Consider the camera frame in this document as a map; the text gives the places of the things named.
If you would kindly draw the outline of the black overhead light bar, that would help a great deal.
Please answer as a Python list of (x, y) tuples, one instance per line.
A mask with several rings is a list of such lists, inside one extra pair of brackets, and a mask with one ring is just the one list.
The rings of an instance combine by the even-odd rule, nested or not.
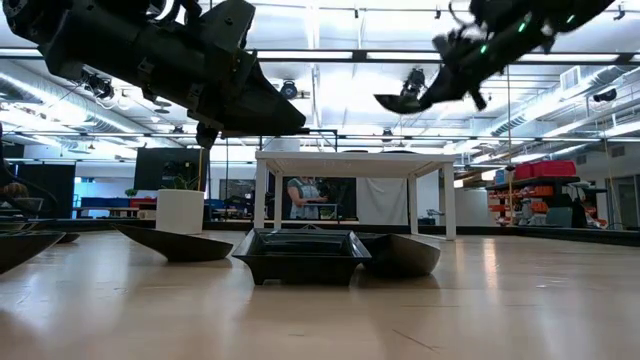
[[(250, 50), (261, 62), (276, 63), (407, 63), (437, 64), (436, 51), (391, 49), (272, 49)], [(640, 52), (578, 53), (554, 52), (545, 55), (534, 52), (511, 60), (516, 65), (632, 65), (640, 66)]]

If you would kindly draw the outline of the white plant pot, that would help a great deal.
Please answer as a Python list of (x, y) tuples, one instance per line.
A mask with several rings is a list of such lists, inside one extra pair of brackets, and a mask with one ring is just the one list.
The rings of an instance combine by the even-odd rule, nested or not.
[(204, 193), (195, 190), (158, 191), (155, 229), (183, 235), (203, 230)]

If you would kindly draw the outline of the clear glass tank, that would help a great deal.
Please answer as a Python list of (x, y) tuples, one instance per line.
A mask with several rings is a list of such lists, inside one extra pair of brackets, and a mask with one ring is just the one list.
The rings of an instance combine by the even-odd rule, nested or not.
[(333, 203), (307, 203), (303, 206), (301, 219), (305, 220), (336, 220), (338, 205)]

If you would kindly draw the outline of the small green plant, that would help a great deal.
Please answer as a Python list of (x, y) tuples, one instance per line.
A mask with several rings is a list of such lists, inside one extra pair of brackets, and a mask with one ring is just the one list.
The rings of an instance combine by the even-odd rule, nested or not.
[(199, 191), (200, 177), (184, 176), (183, 174), (163, 175), (160, 187), (162, 189)]

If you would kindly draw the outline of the red storage bin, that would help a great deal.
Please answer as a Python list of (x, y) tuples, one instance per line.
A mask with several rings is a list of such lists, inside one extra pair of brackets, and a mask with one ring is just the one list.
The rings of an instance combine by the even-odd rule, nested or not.
[(576, 165), (571, 160), (545, 160), (517, 165), (514, 177), (516, 180), (538, 177), (573, 177), (576, 173)]

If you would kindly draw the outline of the person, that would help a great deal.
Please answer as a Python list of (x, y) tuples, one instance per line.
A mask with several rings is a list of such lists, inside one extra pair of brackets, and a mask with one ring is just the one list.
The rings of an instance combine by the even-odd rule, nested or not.
[(317, 204), (326, 203), (311, 177), (294, 177), (287, 182), (287, 194), (291, 200), (289, 218), (292, 220), (318, 220)]

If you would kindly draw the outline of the white perforated riser shelf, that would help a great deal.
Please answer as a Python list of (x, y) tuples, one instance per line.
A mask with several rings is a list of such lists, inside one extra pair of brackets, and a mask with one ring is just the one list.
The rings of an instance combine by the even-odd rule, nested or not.
[(445, 239), (457, 237), (454, 189), (455, 157), (415, 153), (358, 152), (267, 152), (258, 151), (256, 159), (256, 199), (253, 224), (265, 226), (265, 194), (269, 173), (275, 176), (276, 191), (281, 192), (285, 176), (340, 178), (404, 178), (409, 191), (409, 225), (413, 235), (419, 233), (417, 220), (417, 179), (436, 170), (444, 176)]

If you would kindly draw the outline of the black aluminium table frame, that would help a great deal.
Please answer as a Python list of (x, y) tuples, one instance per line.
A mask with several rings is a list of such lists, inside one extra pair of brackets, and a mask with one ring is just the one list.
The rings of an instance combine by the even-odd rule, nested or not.
[[(63, 232), (89, 232), (110, 230), (113, 225), (130, 225), (141, 228), (155, 228), (154, 220), (127, 218), (113, 219), (25, 219), (0, 218), (0, 230), (57, 230)], [(352, 230), (362, 233), (398, 233), (409, 234), (408, 225), (363, 225), (346, 222), (321, 222), (318, 228), (329, 230)], [(584, 243), (619, 245), (640, 248), (639, 231), (614, 231), (587, 228), (560, 227), (500, 227), (500, 226), (458, 226), (456, 235), (460, 236), (519, 236)]]

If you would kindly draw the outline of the dark partition panel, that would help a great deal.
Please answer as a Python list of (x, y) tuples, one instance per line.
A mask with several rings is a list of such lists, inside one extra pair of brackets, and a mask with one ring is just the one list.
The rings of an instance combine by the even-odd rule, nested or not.
[(40, 190), (29, 187), (31, 198), (43, 200), (39, 218), (72, 218), (75, 172), (75, 165), (18, 165), (17, 176), (40, 187)]

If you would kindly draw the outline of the storage rack with orange bins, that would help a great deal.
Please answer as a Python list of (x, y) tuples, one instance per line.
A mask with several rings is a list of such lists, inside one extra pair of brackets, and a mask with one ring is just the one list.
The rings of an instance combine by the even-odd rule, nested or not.
[(597, 209), (606, 192), (577, 176), (509, 180), (487, 188), (488, 209), (499, 226), (606, 229)]

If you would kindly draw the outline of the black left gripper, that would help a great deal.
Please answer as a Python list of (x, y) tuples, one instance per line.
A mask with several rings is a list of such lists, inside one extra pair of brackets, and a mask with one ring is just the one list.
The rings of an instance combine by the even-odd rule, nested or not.
[[(224, 136), (283, 136), (303, 128), (305, 115), (244, 50), (252, 4), (223, 0), (208, 10), (198, 0), (162, 0), (162, 5), (160, 14), (145, 15), (136, 39), (142, 46), (136, 85), (145, 99), (179, 104), (207, 125), (226, 123)], [(243, 118), (232, 120), (238, 115)]]

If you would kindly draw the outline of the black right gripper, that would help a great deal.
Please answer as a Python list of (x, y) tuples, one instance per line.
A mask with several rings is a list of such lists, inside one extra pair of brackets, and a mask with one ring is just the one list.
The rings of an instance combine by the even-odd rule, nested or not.
[(419, 98), (422, 110), (470, 95), (477, 108), (487, 106), (481, 83), (538, 46), (538, 16), (526, 14), (490, 38), (458, 37), (455, 31), (438, 35), (432, 43), (443, 66)]

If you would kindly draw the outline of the black display screen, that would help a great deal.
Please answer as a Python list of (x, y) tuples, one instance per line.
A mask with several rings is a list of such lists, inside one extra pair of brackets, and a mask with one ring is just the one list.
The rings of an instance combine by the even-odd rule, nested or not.
[(155, 191), (162, 189), (163, 175), (200, 177), (200, 190), (206, 188), (209, 152), (187, 148), (139, 148), (137, 152), (134, 188)]

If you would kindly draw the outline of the white hanging cloth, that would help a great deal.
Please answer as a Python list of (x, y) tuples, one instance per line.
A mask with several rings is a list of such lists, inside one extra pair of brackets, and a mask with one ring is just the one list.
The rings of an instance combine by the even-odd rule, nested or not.
[(356, 179), (357, 218), (365, 225), (407, 225), (407, 182), (394, 178)]

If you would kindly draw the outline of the black square mini plate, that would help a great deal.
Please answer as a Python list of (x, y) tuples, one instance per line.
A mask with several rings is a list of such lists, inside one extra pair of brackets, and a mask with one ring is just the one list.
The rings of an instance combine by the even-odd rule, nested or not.
[(254, 283), (350, 284), (360, 264), (372, 259), (352, 231), (254, 228), (232, 253), (251, 271)]

